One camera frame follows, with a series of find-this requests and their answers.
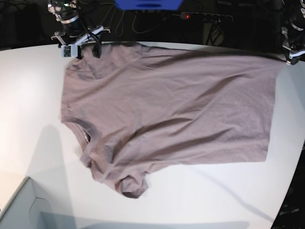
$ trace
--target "wire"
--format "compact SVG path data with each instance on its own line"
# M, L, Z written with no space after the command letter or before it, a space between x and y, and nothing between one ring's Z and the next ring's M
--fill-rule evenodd
M123 11L123 13L122 13L122 16L121 16L121 19L120 19L120 21L119 21L119 23L117 24L117 26L116 26L116 28L115 28L115 31L114 31L114 34L117 36L117 37L122 37L123 36L123 33L124 33L124 21L123 21L123 19L124 19L124 16L125 16L125 10ZM122 24L122 30L121 30L121 33L117 33L118 32L118 29L119 29L119 26L120 26L120 24Z
M110 11L113 9L113 7L115 7L115 4L110 3L112 6L109 8L109 10L107 11L105 17L103 18L103 20L101 21L100 25L103 25L104 21L106 20L106 18L108 17L108 14L110 13Z
M218 40L218 38L220 37L220 35L223 35L223 36L224 36L224 32L220 29L219 24L213 23L213 24L211 25L211 28L210 28L210 31L209 31L209 35L208 35L208 37L207 37L207 39L206 39L205 45L208 45L209 42L211 42L211 44L212 44L213 46L215 46L215 42Z
M11 14L19 12L20 11L20 8L19 8L20 5L29 6L29 4L27 4L27 3L11 3L11 2L7 2L7 1L0 1L0 3L4 3L4 6L2 7L2 9L0 9L0 13L3 14L4 16L11 15ZM6 10L8 7L11 7L11 6L15 7L17 9L17 11L12 12L12 13L8 13L8 14L3 12L4 10Z
M81 12L79 11L79 8L78 8L78 2L76 2L76 11L78 12L79 14L79 19L80 19L80 23L81 23L81 26L83 27L83 29L86 31L87 35L90 36L91 38L93 38L93 40L95 41L95 45L92 49L92 54L94 57L96 58L100 58L101 57L101 54L102 54L102 49L101 49L101 38L98 38L97 35L93 34L91 31L88 30L86 24L84 23L84 20L81 16Z
M109 22L109 27L111 27L111 24L112 24L113 18L114 18L114 16L115 16L115 13L116 13L116 7L114 6L114 12L113 12L112 17L111 17L111 19L110 19L110 22Z
M198 4L201 5L201 10L200 10L200 12L202 12L202 11L204 10L205 5L204 5L202 2L200 2L199 0L192 0L192 1L197 2Z
M94 0L92 0L92 1L89 1L89 2L83 2L82 0L78 0L78 2L80 2L81 4L83 4L83 5L88 5L88 4L90 4L90 3L92 3ZM114 2L107 2L107 3L99 3L99 2L97 2L99 5L109 5L109 4L113 4L113 5L115 5L115 3Z
M23 0L24 3L22 2L8 2L8 1L0 1L0 3L4 3L4 7L5 5L10 5L10 6L16 6L16 5L26 5L26 6L29 6L30 4L26 1L26 0Z
M134 29L134 23L135 23L136 18L137 18L137 15L134 16L134 19L133 19L133 22L132 22L132 31L135 32L136 34L143 34L143 33L147 33L147 32L153 31L153 30L157 29L161 25L161 23L160 23L160 24L158 24L158 25L156 25L156 26L154 26L154 27L152 27L152 28L150 28L148 30L138 32L138 31L136 31Z
M28 0L21 0L21 1L25 2L27 5L30 4L30 2Z

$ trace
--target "dark background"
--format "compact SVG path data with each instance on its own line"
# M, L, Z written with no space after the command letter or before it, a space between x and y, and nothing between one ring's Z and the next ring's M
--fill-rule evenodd
M114 2L97 0L98 3ZM126 11L123 24L119 24L122 11L109 12L103 26L111 22L111 34L102 37L103 41L156 41L208 44L222 47L252 50L259 52L281 52L280 24L281 13L273 10L282 8L284 0L185 0L178 11ZM99 25L111 5L88 7L88 24ZM204 12L232 15L234 20L217 24L213 32L215 42L207 42L211 27L215 24L198 17L182 20L181 11ZM132 30L146 31L136 34ZM47 10L47 0L0 0L0 49L28 47L56 43L50 37L55 31L62 31L60 22Z

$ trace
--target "mauve t-shirt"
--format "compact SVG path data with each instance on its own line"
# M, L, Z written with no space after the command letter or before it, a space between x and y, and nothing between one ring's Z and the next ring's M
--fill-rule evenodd
M61 118L95 180L138 198L169 165L265 161L284 62L137 43L83 55L66 69Z

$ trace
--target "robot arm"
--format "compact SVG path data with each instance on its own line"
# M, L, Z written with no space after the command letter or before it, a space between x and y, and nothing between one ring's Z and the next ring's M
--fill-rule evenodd
M288 64L296 64L305 56L305 0L300 0L289 17L289 25L282 27L283 48Z
M177 9L182 0L148 0L149 4L140 4L138 0L116 0L117 5L124 10L174 10ZM62 32L55 32L54 37L61 43L61 53L63 57L81 58L80 46L89 42L96 44L99 50L103 31L110 32L102 25L97 28L89 28L81 18L78 0L49 0L49 12L54 14L57 21L63 26ZM289 25L282 28L284 35L283 48L288 64L296 64L302 56L305 56L305 0L300 0L294 6L294 10L289 15Z

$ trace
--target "black cable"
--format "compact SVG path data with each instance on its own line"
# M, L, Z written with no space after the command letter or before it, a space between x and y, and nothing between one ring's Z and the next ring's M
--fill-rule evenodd
M100 39L98 38L98 36L88 30L88 28L87 28L87 26L86 26L86 24L85 24L85 22L82 18L81 12L78 8L78 1L76 2L76 11L79 14L79 19L80 19L81 26L86 31L87 35L90 36L91 38L93 38L95 43L96 43L94 45L93 49L92 49L93 56L96 57L96 58L100 58L101 54L102 54L102 52L101 52L101 45L102 44L101 44Z
M252 18L253 18L253 24L252 24L252 34L251 37L253 38L256 34L256 14L255 14L255 5L252 5Z
M143 34L143 33L151 32L151 31L157 29L162 24L162 23L160 23L160 24L158 24L158 25L156 25L156 26L154 26L154 27L152 27L148 30L138 32L137 30L134 29L134 23L135 23L136 18L137 18L137 15L134 16L134 19L133 19L133 22L132 22L132 31L136 34Z
M104 21L107 19L108 15L109 15L109 13L110 13L111 10L113 9L113 7L115 7L114 4L110 4L110 5L112 5L112 6L108 9L108 11L107 11L105 17L104 17L103 20L101 21L101 23L100 23L101 25L103 25Z
M21 0L21 1L25 2L27 5L30 4L30 2L28 0Z
M92 20L91 17L86 17L85 19L87 19L89 21L89 23L91 23L92 28L96 27L95 22Z
M99 6L99 3L97 1L95 1L95 0L90 1L89 3L85 4L84 7L80 8L81 14L82 15L86 15L88 13L92 13L92 12L94 12L96 10L96 8L98 6Z
M215 31L215 24L214 23L212 23L212 25L211 25L211 28L210 28L210 31L209 31L209 34L208 34L208 37L207 37L207 39L206 39L206 42L205 42L205 45L208 45L209 44L209 41L213 41L212 40L212 33Z
M221 34L222 34L221 32L218 33L218 35L216 36L216 38L213 40L212 45L215 46L215 42L218 40L218 38L220 37Z
M2 15L4 15L4 16L8 16L8 15L12 15L12 14L15 14L15 13L19 12L20 8L18 6L20 6L20 5L29 6L29 3L26 0L22 0L22 1L24 1L25 3L22 3L22 2L20 2L20 3L17 3L17 2L16 3L12 3L12 2L1 0L0 3L4 3L4 6L2 7L2 9L0 9L0 13ZM15 7L17 11L11 12L11 13L4 13L3 11L6 10L10 6Z
M201 5L201 10L200 10L200 12L202 12L202 11L204 10L205 5L204 5L202 2L200 2L200 1L198 1L198 0L192 0L192 1L197 2L198 4Z
M111 24L112 24L113 18L114 18L115 13L116 13L116 9L117 9L117 8L114 6L114 11L113 11L113 14L112 14L111 19L110 19L110 22L109 22L109 28L111 27Z
M93 1L96 1L96 0L91 0L89 2L84 2L82 0L77 0L79 3L83 4L83 5L88 5L90 4L91 2ZM99 3L100 5L108 5L108 4L115 4L115 1L112 1L112 2L108 2L108 3Z
M126 11L123 11L123 13L122 13L122 16L121 16L121 19L120 19L120 21L118 22L118 24L117 24L117 26L116 26L116 28L115 28L115 31L114 31L114 34L115 34L115 36L117 36L117 37L122 37L123 36L123 33L124 33L124 16L125 16L125 12ZM121 33L119 33L118 34L118 29L119 29L119 27L120 27L120 25L122 24L122 29L121 29Z

